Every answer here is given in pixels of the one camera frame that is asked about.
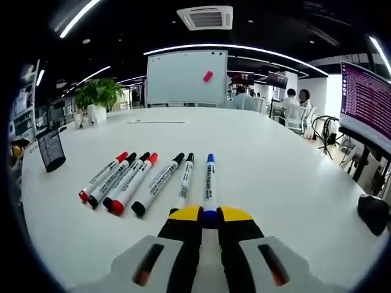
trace pen holder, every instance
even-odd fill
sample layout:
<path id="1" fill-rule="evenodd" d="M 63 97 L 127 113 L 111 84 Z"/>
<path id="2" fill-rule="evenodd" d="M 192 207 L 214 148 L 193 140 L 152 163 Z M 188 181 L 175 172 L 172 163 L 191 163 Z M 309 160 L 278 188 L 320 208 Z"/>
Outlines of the pen holder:
<path id="1" fill-rule="evenodd" d="M 38 146 L 46 172 L 55 171 L 66 160 L 62 149 L 59 130 L 48 129 L 37 135 Z"/>

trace whiteboard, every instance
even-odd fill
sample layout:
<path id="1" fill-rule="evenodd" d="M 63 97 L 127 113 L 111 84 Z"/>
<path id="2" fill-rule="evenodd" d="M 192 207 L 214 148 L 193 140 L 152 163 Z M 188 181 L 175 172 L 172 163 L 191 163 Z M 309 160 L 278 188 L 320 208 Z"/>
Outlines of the whiteboard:
<path id="1" fill-rule="evenodd" d="M 150 56 L 146 103 L 223 103 L 227 98 L 227 51 L 181 51 Z M 208 71 L 213 73 L 205 82 Z"/>

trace black ceiling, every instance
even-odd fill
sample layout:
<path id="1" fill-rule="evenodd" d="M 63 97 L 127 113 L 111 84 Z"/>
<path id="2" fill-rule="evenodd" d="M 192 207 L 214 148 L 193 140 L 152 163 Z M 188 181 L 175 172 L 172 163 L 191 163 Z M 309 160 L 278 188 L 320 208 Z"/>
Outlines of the black ceiling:
<path id="1" fill-rule="evenodd" d="M 180 5 L 167 1 L 101 0 L 66 38 L 60 39 L 59 32 L 53 31 L 54 26 L 85 2 L 89 0 L 51 1 L 47 9 L 51 27 L 42 22 L 42 26 L 46 25 L 42 30 L 45 36 L 31 38 L 30 42 L 36 43 L 38 57 L 45 64 L 43 83 L 52 84 L 63 79 L 68 82 L 66 88 L 69 89 L 72 82 L 79 82 L 108 65 L 111 68 L 99 77 L 122 80 L 144 75 L 147 57 L 143 53 L 166 46 L 228 43 L 267 49 L 308 62 L 366 52 L 365 34 L 381 37 L 383 41 L 390 40 L 387 9 L 369 6 L 369 1 L 367 5 L 342 0 L 186 1 Z M 189 31 L 176 11 L 200 5 L 233 6 L 233 29 Z M 91 42 L 83 45 L 84 39 Z M 298 67 L 296 62 L 259 52 L 230 50 L 229 53 Z M 229 69 L 246 70 L 240 62 L 229 64 L 232 66 Z M 254 66 L 257 72 L 269 69 Z M 303 71 L 317 76 L 314 70 Z M 48 91 L 42 99 L 48 98 L 46 95 L 58 95 L 58 92 Z"/>

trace round white table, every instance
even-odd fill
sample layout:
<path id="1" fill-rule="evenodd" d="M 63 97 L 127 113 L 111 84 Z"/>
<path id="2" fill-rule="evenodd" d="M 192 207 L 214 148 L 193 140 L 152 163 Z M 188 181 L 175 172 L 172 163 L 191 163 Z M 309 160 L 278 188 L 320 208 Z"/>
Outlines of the round white table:
<path id="1" fill-rule="evenodd" d="M 129 123 L 136 120 L 157 123 Z M 66 288 L 97 280 L 109 272 L 117 255 L 144 236 L 158 234 L 177 196 L 183 168 L 143 219 L 130 206 L 180 152 L 195 154 L 189 204 L 202 204 L 206 159 L 213 153 L 219 204 L 248 212 L 265 236 L 275 235 L 304 257 L 324 282 L 354 286 L 388 239 L 387 231 L 374 236 L 357 215 L 362 189 L 349 175 L 303 138 L 256 112 L 138 109 L 114 113 L 106 122 L 83 130 L 70 123 L 60 137 L 67 161 L 52 173 L 45 172 L 39 150 L 26 150 L 22 201 L 35 249 Z M 83 205 L 78 192 L 125 150 L 137 155 L 157 152 L 159 161 L 124 214 L 116 217 L 101 204 L 96 211 Z M 197 272 L 202 278 L 208 277 L 202 272 L 212 271 L 219 261 L 218 255 L 206 259 Z M 218 275 L 222 280 L 214 280 L 216 290 L 226 292 L 226 286 L 219 285 L 225 283 L 224 274 Z M 202 290 L 202 278 L 195 278 L 193 291 Z"/>

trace marker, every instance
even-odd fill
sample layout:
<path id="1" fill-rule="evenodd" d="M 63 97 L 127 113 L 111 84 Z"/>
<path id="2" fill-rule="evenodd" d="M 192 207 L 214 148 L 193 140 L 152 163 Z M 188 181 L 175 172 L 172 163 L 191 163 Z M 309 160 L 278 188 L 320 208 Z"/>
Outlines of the marker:
<path id="1" fill-rule="evenodd" d="M 148 194 L 144 198 L 133 203 L 132 210 L 136 213 L 137 216 L 141 217 L 145 214 L 145 211 L 149 208 L 159 191 L 162 189 L 165 183 L 168 182 L 171 175 L 178 168 L 184 156 L 184 153 L 180 153 L 171 161 L 169 165 L 165 166 L 163 170 L 149 184 Z"/>
<path id="2" fill-rule="evenodd" d="M 151 167 L 155 164 L 157 159 L 158 154 L 153 153 L 147 160 L 145 160 L 133 179 L 121 189 L 121 192 L 111 204 L 111 212 L 113 214 L 122 215 L 125 210 L 125 206 L 128 204 L 130 198 L 133 196 L 134 192 L 139 187 L 140 183 Z"/>
<path id="3" fill-rule="evenodd" d="M 115 167 L 126 159 L 128 153 L 124 151 L 115 160 L 111 161 L 105 168 L 103 168 L 98 174 L 96 174 L 90 182 L 88 182 L 88 186 L 79 192 L 79 197 L 83 201 L 83 203 L 87 202 L 88 196 L 91 191 L 93 191 L 109 174 L 115 169 Z"/>
<path id="4" fill-rule="evenodd" d="M 110 188 L 119 180 L 122 174 L 126 173 L 130 164 L 134 161 L 137 154 L 132 153 L 128 156 L 118 167 L 101 183 L 95 188 L 91 195 L 88 197 L 88 202 L 95 209 L 103 197 L 109 192 Z"/>
<path id="5" fill-rule="evenodd" d="M 177 197 L 177 202 L 174 207 L 170 210 L 170 214 L 176 212 L 179 209 L 183 209 L 186 206 L 186 197 L 188 196 L 189 184 L 191 179 L 191 174 L 193 171 L 193 162 L 194 154 L 189 153 L 188 158 L 185 163 L 185 172 L 183 172 L 181 188 L 179 190 L 179 195 Z"/>
<path id="6" fill-rule="evenodd" d="M 115 196 L 119 194 L 121 189 L 133 179 L 137 171 L 141 168 L 142 164 L 149 156 L 150 153 L 148 152 L 143 154 L 136 162 L 132 164 L 132 166 L 130 166 L 128 171 L 123 174 L 114 187 L 109 191 L 107 197 L 103 200 L 103 205 L 108 209 L 109 212 L 111 211 L 111 204 L 113 199 L 115 199 Z"/>
<path id="7" fill-rule="evenodd" d="M 217 227 L 216 166 L 213 154 L 208 155 L 206 163 L 205 198 L 203 201 L 202 222 L 204 228 Z"/>

